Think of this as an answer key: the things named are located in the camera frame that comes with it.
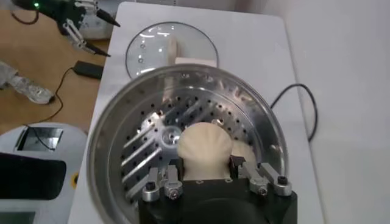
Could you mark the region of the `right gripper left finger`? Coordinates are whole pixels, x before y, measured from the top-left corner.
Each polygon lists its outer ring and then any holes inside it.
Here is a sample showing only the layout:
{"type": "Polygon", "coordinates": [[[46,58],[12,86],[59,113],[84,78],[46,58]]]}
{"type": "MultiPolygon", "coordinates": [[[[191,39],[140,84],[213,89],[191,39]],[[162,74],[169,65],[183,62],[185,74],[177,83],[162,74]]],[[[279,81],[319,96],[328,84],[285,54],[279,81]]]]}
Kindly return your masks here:
{"type": "Polygon", "coordinates": [[[170,200],[177,200],[183,194],[183,183],[179,180],[175,165],[168,165],[163,173],[157,167],[149,170],[147,182],[142,188],[143,201],[157,201],[160,199],[160,190],[170,200]]]}

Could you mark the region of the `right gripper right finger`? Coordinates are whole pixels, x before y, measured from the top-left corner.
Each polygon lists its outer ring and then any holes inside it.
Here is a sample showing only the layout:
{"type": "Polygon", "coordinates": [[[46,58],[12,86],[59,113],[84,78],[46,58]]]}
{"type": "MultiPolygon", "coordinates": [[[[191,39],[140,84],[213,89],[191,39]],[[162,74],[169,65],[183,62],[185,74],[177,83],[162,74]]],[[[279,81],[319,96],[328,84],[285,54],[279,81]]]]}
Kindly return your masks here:
{"type": "Polygon", "coordinates": [[[247,162],[242,156],[230,157],[230,176],[249,180],[249,190],[257,195],[267,196],[271,186],[274,194],[288,197],[292,194],[292,185],[285,175],[279,174],[269,163],[247,162]]]}

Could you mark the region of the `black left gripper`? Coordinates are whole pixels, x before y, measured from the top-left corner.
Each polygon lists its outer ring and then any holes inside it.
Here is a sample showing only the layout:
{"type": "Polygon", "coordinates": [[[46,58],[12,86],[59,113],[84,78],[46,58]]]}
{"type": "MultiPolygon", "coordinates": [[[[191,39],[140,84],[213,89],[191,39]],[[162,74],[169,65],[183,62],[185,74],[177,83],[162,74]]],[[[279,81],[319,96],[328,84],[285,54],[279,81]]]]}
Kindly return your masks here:
{"type": "Polygon", "coordinates": [[[42,0],[42,14],[50,17],[57,23],[59,32],[68,35],[75,47],[93,55],[110,57],[102,49],[87,42],[79,32],[83,16],[92,12],[105,22],[119,27],[120,24],[108,12],[98,6],[97,0],[42,0]]]}

